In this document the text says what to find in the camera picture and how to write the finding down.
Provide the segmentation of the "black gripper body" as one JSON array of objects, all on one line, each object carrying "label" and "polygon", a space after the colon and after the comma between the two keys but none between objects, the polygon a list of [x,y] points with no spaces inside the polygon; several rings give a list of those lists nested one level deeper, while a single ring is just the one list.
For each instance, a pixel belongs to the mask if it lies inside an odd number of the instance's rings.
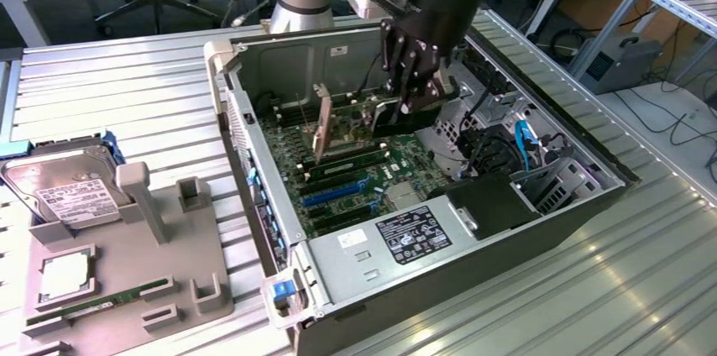
[{"label": "black gripper body", "polygon": [[464,41],[480,0],[408,0],[404,14],[393,20],[414,36],[441,49],[448,58]]}]

